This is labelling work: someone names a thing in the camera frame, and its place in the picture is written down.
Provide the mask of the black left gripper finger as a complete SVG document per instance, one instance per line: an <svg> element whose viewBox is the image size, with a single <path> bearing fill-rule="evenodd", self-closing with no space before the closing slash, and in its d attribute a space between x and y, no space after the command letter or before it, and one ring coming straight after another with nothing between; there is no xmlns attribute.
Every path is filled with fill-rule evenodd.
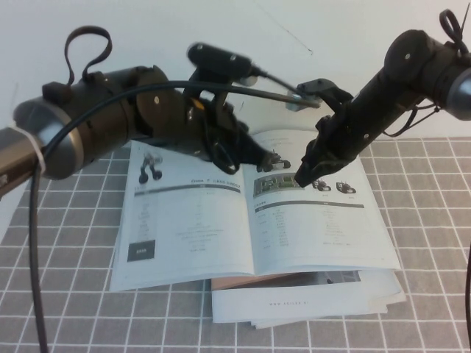
<svg viewBox="0 0 471 353"><path fill-rule="evenodd" d="M250 134L250 128L244 125L244 155L246 157L266 157L272 156L273 151L263 147Z"/></svg>
<svg viewBox="0 0 471 353"><path fill-rule="evenodd" d="M265 149L260 146L245 146L239 151L240 164L259 166L265 158Z"/></svg>

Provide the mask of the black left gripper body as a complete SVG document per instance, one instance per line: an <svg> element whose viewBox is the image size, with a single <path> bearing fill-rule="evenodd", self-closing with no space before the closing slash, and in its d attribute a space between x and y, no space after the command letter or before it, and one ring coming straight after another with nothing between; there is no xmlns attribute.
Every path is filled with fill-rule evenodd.
<svg viewBox="0 0 471 353"><path fill-rule="evenodd" d="M236 118L232 104L221 98L190 98L188 103L187 126L194 138L187 142L187 154L225 173L254 163L254 141L248 126Z"/></svg>

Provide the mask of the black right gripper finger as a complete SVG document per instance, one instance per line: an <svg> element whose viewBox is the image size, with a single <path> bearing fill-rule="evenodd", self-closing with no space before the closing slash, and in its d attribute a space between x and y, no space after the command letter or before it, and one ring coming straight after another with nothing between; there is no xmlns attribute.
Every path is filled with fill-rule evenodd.
<svg viewBox="0 0 471 353"><path fill-rule="evenodd" d="M303 185L309 185L313 181L326 175L334 174L346 166L346 160L335 157L332 154L319 154L303 157L305 177Z"/></svg>
<svg viewBox="0 0 471 353"><path fill-rule="evenodd" d="M325 175L322 166L323 153L323 142L320 138L315 138L308 143L297 170L297 182L313 182Z"/></svg>

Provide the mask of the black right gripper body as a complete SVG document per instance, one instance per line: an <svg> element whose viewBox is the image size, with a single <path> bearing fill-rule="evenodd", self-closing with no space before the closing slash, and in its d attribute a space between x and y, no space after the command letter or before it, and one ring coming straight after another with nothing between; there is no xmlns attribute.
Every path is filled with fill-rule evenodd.
<svg viewBox="0 0 471 353"><path fill-rule="evenodd" d="M351 101L316 125L323 152L332 160L350 163L383 131L378 103Z"/></svg>

